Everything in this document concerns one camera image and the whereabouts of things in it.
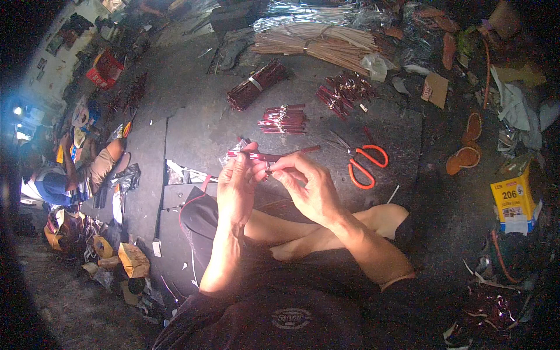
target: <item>red box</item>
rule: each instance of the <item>red box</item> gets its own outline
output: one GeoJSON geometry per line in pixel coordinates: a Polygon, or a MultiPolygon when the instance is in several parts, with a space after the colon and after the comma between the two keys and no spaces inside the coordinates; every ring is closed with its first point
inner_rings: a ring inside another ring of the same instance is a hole
{"type": "Polygon", "coordinates": [[[115,85],[123,69],[124,66],[112,52],[105,50],[95,58],[94,66],[86,73],[86,77],[103,90],[108,90],[115,85]]]}

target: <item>printed logo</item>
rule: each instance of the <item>printed logo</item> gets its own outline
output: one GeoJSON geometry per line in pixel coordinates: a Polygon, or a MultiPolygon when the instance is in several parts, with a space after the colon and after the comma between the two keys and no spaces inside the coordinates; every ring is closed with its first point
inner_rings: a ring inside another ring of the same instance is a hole
{"type": "Polygon", "coordinates": [[[272,324],[280,329],[301,329],[311,319],[311,313],[304,309],[280,309],[272,314],[272,324]]]}

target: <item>red handle scissors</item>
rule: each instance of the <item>red handle scissors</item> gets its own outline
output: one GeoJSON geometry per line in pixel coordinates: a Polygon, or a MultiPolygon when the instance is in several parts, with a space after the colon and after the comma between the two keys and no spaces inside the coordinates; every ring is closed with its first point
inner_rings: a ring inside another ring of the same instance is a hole
{"type": "Polygon", "coordinates": [[[371,161],[373,164],[377,165],[378,167],[385,168],[389,164],[389,157],[387,156],[387,152],[385,152],[385,150],[383,148],[381,148],[379,146],[376,146],[374,144],[366,144],[366,145],[362,146],[361,148],[357,147],[354,150],[354,149],[350,148],[348,143],[346,141],[344,141],[334,131],[331,130],[331,134],[337,139],[338,144],[336,144],[332,141],[327,141],[327,142],[331,146],[333,146],[333,147],[343,151],[344,153],[352,156],[352,158],[350,158],[350,163],[348,164],[348,174],[350,175],[350,179],[352,180],[352,183],[354,185],[356,185],[358,188],[361,188],[363,190],[373,188],[375,186],[374,177],[366,169],[364,169],[360,164],[358,164],[358,162],[356,162],[356,160],[353,157],[357,154],[360,154],[360,155],[366,157],[369,161],[371,161]],[[365,152],[364,150],[377,150],[377,151],[379,151],[383,155],[384,162],[380,163],[377,159],[375,159],[372,156],[370,156],[369,154],[367,154],[367,152],[365,152]],[[354,176],[353,166],[358,168],[358,170],[361,171],[371,181],[371,184],[363,185],[363,184],[359,183],[358,180],[356,180],[356,178],[354,176]]]}

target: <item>hand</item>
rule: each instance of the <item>hand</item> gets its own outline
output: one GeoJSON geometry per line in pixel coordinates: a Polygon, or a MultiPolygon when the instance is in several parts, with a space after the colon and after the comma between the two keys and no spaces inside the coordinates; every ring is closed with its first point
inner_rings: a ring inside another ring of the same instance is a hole
{"type": "Polygon", "coordinates": [[[329,228],[348,214],[338,198],[329,170],[303,153],[282,157],[270,169],[272,176],[288,190],[296,208],[307,218],[329,228]]]}
{"type": "Polygon", "coordinates": [[[60,139],[60,145],[62,146],[63,151],[68,151],[70,146],[74,144],[74,140],[70,133],[64,134],[64,136],[60,139]]]}
{"type": "MultiPolygon", "coordinates": [[[[258,152],[258,147],[251,142],[243,150],[258,152]]],[[[253,211],[255,187],[265,176],[259,170],[264,167],[264,162],[252,161],[243,153],[230,159],[218,177],[219,222],[235,226],[247,223],[253,211]]]]}

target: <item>orange cord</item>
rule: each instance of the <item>orange cord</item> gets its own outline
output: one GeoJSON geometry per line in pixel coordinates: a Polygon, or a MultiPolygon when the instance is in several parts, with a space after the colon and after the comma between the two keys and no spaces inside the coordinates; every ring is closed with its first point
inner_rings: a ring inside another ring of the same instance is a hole
{"type": "Polygon", "coordinates": [[[484,91],[484,105],[482,109],[486,109],[488,104],[488,91],[490,90],[490,51],[488,50],[488,43],[486,40],[482,39],[484,46],[486,47],[486,90],[484,91]]]}
{"type": "Polygon", "coordinates": [[[521,280],[513,279],[510,276],[510,274],[507,272],[506,264],[503,263],[502,253],[500,253],[500,247],[498,246],[498,235],[496,234],[496,230],[492,230],[492,240],[494,241],[494,247],[496,247],[496,254],[498,255],[498,260],[500,261],[500,265],[507,279],[509,279],[511,283],[521,282],[521,280]]]}

